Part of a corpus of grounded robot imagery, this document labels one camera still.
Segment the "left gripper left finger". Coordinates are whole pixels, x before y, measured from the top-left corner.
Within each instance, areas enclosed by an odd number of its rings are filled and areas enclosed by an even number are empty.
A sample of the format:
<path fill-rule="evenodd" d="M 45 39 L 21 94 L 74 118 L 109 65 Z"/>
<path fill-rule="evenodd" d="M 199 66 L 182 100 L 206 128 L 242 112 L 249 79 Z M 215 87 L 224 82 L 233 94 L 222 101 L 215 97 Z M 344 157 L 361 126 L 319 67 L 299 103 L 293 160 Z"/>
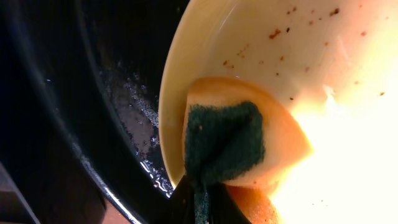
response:
<path fill-rule="evenodd" d="M 184 175 L 170 196 L 155 224 L 195 224 L 195 188 Z"/>

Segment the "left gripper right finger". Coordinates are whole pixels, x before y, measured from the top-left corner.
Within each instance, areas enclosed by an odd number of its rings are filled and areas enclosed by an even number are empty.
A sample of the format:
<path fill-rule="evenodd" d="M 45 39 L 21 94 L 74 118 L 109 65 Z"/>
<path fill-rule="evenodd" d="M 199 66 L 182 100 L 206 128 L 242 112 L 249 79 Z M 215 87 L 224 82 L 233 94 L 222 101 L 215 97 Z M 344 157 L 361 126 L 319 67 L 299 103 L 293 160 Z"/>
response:
<path fill-rule="evenodd" d="M 208 187 L 209 195 L 209 223 L 211 224 L 250 224 L 234 200 L 231 198 L 224 184 Z"/>

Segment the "green and yellow sponge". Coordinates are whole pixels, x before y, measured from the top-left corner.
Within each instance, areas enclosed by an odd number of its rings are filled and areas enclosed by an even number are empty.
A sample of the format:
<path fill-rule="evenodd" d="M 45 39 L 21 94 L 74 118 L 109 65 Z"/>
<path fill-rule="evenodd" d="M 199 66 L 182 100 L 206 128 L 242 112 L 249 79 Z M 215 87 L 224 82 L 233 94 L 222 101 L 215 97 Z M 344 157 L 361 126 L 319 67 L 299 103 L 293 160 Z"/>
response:
<path fill-rule="evenodd" d="M 201 78 L 188 90 L 182 151 L 195 188 L 195 223 L 209 223 L 208 187 L 215 184 L 226 186 L 251 223 L 281 223 L 269 197 L 313 149 L 298 122 L 261 88 Z"/>

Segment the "yellow plate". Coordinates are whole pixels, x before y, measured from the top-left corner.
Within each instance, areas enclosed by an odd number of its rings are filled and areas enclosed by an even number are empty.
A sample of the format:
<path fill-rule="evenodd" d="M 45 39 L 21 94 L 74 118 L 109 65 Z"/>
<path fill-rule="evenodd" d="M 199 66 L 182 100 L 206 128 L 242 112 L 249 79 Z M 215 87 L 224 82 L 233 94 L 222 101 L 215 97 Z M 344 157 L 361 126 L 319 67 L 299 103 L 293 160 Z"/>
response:
<path fill-rule="evenodd" d="M 172 185 L 187 88 L 208 76 L 267 90 L 313 144 L 271 197 L 284 223 L 397 222 L 397 0 L 190 1 L 160 88 Z"/>

